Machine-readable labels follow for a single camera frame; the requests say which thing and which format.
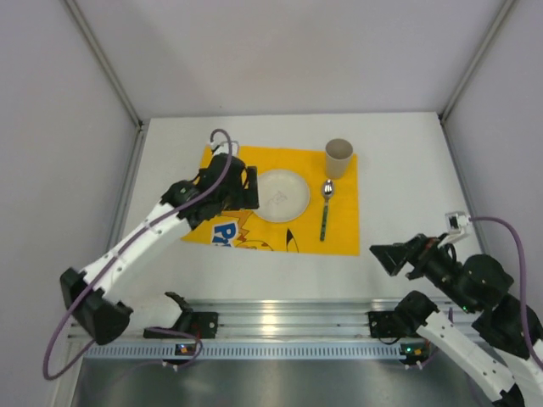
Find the beige paper cup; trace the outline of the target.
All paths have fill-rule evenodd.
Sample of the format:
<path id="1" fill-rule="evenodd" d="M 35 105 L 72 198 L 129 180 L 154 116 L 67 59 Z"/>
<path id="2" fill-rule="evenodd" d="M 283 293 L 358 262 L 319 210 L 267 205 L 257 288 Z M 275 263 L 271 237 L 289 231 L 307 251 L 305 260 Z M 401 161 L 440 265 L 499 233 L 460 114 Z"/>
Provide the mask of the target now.
<path id="1" fill-rule="evenodd" d="M 353 147 L 350 142 L 343 138 L 330 140 L 325 146 L 325 173 L 327 178 L 336 180 L 341 178 L 347 171 Z"/>

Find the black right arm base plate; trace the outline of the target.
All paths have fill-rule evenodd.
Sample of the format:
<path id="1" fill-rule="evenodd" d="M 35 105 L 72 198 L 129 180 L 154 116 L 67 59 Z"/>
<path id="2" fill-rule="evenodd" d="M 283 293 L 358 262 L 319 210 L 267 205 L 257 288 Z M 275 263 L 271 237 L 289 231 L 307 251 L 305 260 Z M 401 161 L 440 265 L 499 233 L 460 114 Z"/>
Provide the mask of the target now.
<path id="1" fill-rule="evenodd" d="M 403 339 L 420 339 L 412 320 L 397 311 L 370 311 L 368 314 L 370 337 L 385 345 L 393 345 Z"/>

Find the yellow cartoon print cloth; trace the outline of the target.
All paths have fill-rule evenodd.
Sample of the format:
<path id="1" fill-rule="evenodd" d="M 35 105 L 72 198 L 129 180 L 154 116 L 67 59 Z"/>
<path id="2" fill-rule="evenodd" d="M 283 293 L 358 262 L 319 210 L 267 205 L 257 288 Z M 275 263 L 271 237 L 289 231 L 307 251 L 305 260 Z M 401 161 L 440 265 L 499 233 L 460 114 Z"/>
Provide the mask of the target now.
<path id="1" fill-rule="evenodd" d="M 311 201 L 305 212 L 286 223 L 271 223 L 253 210 L 225 211 L 203 222 L 187 234 L 186 242 L 265 251 L 337 254 L 356 256 L 359 244 L 359 204 L 356 159 L 334 181 L 335 192 L 329 201 L 326 238 L 320 241 L 323 197 L 322 184 L 327 180 L 323 151 L 243 146 L 238 157 L 257 167 L 258 175 L 268 170 L 291 170 L 307 182 Z"/>

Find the spoon with teal handle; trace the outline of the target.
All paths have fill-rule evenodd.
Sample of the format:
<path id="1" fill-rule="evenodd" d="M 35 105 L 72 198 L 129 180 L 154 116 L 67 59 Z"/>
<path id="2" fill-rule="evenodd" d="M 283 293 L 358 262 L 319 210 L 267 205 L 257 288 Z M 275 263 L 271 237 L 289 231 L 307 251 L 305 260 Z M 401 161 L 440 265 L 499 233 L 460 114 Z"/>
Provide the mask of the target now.
<path id="1" fill-rule="evenodd" d="M 323 242 L 326 238 L 329 201 L 333 197 L 334 192 L 335 192 L 335 185 L 333 183 L 333 180 L 327 179 L 322 184 L 322 190 L 321 190 L 322 197 L 323 197 L 322 221 L 321 221 L 320 235 L 319 235 L 319 239 L 321 242 Z"/>

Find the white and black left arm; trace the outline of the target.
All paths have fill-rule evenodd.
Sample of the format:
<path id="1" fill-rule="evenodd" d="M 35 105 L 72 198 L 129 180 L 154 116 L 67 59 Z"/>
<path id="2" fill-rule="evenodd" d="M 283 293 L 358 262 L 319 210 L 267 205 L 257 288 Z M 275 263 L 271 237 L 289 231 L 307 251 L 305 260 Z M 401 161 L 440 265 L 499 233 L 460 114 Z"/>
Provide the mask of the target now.
<path id="1" fill-rule="evenodd" d="M 195 179 L 173 183 L 145 220 L 82 270 L 60 279 L 64 305 L 98 345 L 113 342 L 129 326 L 132 308 L 120 297 L 131 276 L 175 240 L 225 211 L 257 209 L 258 172 L 241 159 L 215 153 Z"/>

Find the cream round plate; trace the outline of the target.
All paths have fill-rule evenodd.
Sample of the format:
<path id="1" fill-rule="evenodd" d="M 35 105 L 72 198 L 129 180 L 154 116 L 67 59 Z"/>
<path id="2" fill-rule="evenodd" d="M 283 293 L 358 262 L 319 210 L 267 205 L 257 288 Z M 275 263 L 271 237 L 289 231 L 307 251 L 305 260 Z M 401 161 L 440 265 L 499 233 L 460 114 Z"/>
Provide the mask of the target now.
<path id="1" fill-rule="evenodd" d="M 271 223 L 299 218 L 308 208 L 311 192 L 305 179 L 291 170 L 268 170 L 258 175 L 256 216 Z"/>

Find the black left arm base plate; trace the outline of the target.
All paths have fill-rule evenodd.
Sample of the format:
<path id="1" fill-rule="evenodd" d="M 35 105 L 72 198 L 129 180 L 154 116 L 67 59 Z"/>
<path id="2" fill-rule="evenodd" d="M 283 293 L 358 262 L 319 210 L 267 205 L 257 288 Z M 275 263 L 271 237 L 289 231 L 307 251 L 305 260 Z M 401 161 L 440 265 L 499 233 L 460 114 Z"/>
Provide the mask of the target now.
<path id="1" fill-rule="evenodd" d="M 183 311 L 171 327 L 145 328 L 143 337 L 151 338 L 185 338 L 214 339 L 216 337 L 219 314 L 208 311 Z"/>

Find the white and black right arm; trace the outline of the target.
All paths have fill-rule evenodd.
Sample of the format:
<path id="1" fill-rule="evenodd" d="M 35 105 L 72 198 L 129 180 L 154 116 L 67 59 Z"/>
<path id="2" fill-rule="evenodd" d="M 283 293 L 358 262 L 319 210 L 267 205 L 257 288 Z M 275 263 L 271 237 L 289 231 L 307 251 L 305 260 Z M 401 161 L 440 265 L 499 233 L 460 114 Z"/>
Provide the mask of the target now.
<path id="1" fill-rule="evenodd" d="M 396 306 L 392 320 L 405 337 L 436 345 L 483 391 L 494 406 L 540 406 L 542 325 L 531 308 L 509 293 L 513 279 L 487 254 L 460 262 L 447 234 L 418 234 L 405 243 L 372 245 L 371 253 L 390 276 L 405 265 L 410 280 L 425 277 L 465 313 L 472 327 L 497 353 L 492 357 L 459 331 L 426 294 L 413 290 Z"/>

